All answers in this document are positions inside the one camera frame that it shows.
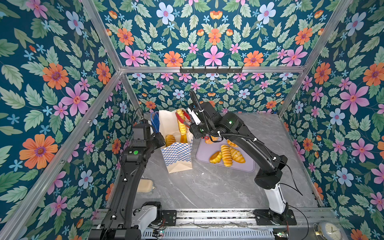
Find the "red silicone tongs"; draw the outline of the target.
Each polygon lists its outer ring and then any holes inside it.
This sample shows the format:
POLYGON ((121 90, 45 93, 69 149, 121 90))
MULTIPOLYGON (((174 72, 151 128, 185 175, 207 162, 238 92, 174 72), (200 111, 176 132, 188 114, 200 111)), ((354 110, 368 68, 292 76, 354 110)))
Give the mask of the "red silicone tongs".
POLYGON ((186 126, 189 126, 191 123, 190 115, 184 109, 176 110, 176 118, 178 121, 186 126))

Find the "blue checkered paper bag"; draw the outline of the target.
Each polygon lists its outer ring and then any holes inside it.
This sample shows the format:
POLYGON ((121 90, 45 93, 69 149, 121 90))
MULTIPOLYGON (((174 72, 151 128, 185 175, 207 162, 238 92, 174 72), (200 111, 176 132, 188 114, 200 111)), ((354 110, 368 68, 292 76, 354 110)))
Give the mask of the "blue checkered paper bag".
POLYGON ((176 110, 166 111, 160 110, 160 129, 159 133, 166 138, 167 135, 174 135, 176 142, 171 146, 161 147, 161 153, 169 174, 192 170, 192 146, 193 135, 187 127, 187 143, 181 143, 181 134, 179 132, 178 120, 176 118, 176 110))

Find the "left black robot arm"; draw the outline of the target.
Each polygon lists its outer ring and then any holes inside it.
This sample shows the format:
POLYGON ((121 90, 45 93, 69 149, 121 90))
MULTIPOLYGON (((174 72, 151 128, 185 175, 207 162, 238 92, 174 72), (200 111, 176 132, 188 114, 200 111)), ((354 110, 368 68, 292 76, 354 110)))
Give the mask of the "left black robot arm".
POLYGON ((148 160, 165 145, 161 133, 134 134, 131 145, 121 155, 121 173, 115 196, 102 223, 89 234, 90 240, 140 240, 142 232, 158 215, 156 206, 145 206, 134 214, 137 189, 148 160))

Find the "large braided bread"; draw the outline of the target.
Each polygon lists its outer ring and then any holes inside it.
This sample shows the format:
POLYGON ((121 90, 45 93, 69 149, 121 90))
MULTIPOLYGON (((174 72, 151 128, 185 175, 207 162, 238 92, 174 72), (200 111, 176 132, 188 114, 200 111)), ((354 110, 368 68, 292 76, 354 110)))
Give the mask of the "large braided bread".
POLYGON ((174 135, 167 135, 165 138, 166 147, 171 146, 173 143, 176 142, 176 138, 174 135))

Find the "round sugared bread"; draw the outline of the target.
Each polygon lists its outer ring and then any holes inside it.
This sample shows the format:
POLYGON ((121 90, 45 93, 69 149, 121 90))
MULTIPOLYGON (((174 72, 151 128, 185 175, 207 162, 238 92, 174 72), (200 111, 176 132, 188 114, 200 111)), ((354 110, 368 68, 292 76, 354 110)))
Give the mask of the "round sugared bread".
POLYGON ((215 141, 217 141, 219 138, 212 137, 212 136, 205 136, 204 140, 206 144, 213 144, 215 141))

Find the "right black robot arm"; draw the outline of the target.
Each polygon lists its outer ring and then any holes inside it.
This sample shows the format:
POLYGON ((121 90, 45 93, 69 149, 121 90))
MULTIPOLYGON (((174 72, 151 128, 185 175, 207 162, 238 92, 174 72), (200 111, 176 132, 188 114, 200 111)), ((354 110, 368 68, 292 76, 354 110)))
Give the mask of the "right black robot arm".
POLYGON ((287 218, 289 207, 283 197, 280 182, 287 157, 277 155, 264 145, 234 113, 221 116, 215 110, 189 110, 192 117, 190 132, 198 139, 203 136, 227 139, 239 146, 259 166, 255 183, 264 189, 269 202, 269 213, 260 218, 276 224, 287 218))

